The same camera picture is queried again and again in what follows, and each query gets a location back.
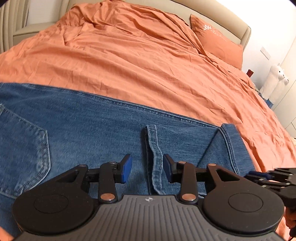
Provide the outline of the blue denim jeans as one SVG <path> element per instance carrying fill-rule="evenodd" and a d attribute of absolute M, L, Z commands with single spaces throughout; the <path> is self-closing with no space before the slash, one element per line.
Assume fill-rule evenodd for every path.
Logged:
<path fill-rule="evenodd" d="M 215 126 L 121 100 L 33 84 L 1 84 L 1 227 L 19 229 L 11 213 L 23 192 L 77 166 L 98 168 L 133 158 L 118 194 L 177 194 L 163 155 L 198 168 L 210 163 L 240 176 L 254 169 L 232 124 Z"/>

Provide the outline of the white plush toy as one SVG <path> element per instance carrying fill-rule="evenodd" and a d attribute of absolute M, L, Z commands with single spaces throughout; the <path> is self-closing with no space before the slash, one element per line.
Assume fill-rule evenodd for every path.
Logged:
<path fill-rule="evenodd" d="M 271 108 L 276 103 L 288 83 L 289 80 L 281 66 L 273 65 L 270 68 L 265 83 L 259 90 L 260 96 Z"/>

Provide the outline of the small red box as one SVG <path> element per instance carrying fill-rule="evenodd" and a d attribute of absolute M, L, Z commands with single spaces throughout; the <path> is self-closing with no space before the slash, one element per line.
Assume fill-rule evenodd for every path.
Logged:
<path fill-rule="evenodd" d="M 246 74 L 250 78 L 254 74 L 254 72 L 252 70 L 248 69 Z"/>

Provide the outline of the orange pillow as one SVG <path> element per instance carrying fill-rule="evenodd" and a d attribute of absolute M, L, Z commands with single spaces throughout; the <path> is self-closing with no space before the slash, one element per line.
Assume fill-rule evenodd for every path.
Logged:
<path fill-rule="evenodd" d="M 218 29 L 195 15 L 190 16 L 191 29 L 196 34 L 205 51 L 241 70 L 243 46 L 224 36 Z"/>

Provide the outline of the orange bed duvet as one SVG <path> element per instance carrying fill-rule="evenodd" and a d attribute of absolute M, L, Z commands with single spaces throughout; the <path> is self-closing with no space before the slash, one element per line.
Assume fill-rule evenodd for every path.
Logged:
<path fill-rule="evenodd" d="M 56 24 L 1 54 L 2 83 L 79 91 L 215 126 L 232 124 L 252 160 L 251 171 L 295 168 L 293 140 L 251 79 L 205 51 L 191 23 L 150 6 L 126 1 L 74 5 Z M 179 202 L 178 193 L 118 194 L 117 202 L 100 205 L 91 219 L 75 230 L 36 235 L 17 225 L 20 232 L 13 236 L 1 227 L 1 240 L 295 237 L 295 208 L 284 205 L 283 217 L 274 231 L 228 233 L 208 221 L 199 206 Z"/>

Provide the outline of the beige upholstered headboard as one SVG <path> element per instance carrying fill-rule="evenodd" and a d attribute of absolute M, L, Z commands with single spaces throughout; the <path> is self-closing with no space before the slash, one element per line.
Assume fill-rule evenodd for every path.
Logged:
<path fill-rule="evenodd" d="M 218 29 L 224 36 L 236 44 L 247 46 L 251 36 L 251 28 L 232 11 L 217 1 L 211 0 L 129 0 L 130 4 L 150 6 L 167 13 L 172 13 L 190 24 L 190 16 L 195 15 Z"/>

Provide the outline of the beige bedside ledge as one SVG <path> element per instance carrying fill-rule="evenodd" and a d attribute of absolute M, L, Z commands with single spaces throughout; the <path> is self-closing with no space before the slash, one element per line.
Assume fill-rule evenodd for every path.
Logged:
<path fill-rule="evenodd" d="M 13 33 L 13 45 L 17 45 L 20 42 L 22 42 L 22 40 L 30 38 L 34 35 L 36 35 L 38 32 L 54 25 L 54 22 L 49 22 L 49 23 L 38 23 L 38 24 L 31 24 L 31 25 L 27 25 L 24 28 L 21 28 L 19 30 L 16 30 Z"/>

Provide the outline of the beige curtain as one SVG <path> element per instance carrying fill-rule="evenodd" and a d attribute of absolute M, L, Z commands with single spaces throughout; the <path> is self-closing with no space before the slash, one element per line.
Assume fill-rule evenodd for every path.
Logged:
<path fill-rule="evenodd" d="M 13 34 L 25 27 L 29 6 L 29 0 L 10 0 L 1 6 L 1 53 L 13 46 Z"/>

